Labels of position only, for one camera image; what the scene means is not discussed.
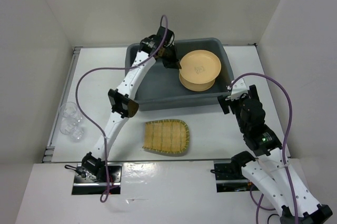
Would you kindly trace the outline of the woven bamboo tray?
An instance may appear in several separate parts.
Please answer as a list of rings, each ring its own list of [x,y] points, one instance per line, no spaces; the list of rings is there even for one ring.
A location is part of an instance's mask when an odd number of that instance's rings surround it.
[[[184,154],[190,145],[190,130],[179,119],[162,119],[145,123],[143,149],[161,155]]]

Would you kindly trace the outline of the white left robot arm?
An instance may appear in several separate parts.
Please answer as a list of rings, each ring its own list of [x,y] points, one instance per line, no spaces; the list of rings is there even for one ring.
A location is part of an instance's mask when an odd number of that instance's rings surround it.
[[[111,114],[104,129],[99,127],[102,137],[82,159],[82,168],[90,180],[109,179],[107,158],[112,145],[129,118],[135,116],[139,104],[134,101],[136,92],[150,68],[160,59],[165,68],[179,69],[180,63],[174,47],[174,32],[160,26],[157,33],[140,41],[136,57],[128,67],[123,81],[108,91]]]

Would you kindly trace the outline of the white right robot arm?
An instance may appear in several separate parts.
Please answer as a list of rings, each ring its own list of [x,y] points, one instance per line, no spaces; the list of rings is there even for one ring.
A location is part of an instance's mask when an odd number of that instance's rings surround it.
[[[310,193],[288,158],[282,144],[265,123],[265,111],[256,87],[234,84],[230,94],[218,97],[225,114],[236,116],[240,132],[249,148],[231,159],[231,174],[246,178],[264,194],[281,223],[325,223],[332,210]]]

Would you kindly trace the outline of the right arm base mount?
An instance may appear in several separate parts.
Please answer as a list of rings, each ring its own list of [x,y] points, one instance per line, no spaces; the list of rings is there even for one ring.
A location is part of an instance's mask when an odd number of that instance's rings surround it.
[[[215,177],[218,193],[249,191],[252,187],[252,183],[248,179],[234,170],[229,160],[215,160],[210,173]]]

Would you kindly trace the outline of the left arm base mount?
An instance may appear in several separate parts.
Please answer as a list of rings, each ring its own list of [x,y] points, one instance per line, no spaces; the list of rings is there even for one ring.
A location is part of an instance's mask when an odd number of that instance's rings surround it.
[[[100,195],[106,189],[106,174],[103,169],[103,175],[97,178],[85,171],[80,164],[65,165],[65,169],[74,172],[74,180],[72,185],[72,195]],[[110,177],[110,195],[119,195],[121,193],[121,177],[122,165],[109,164],[108,166]]]

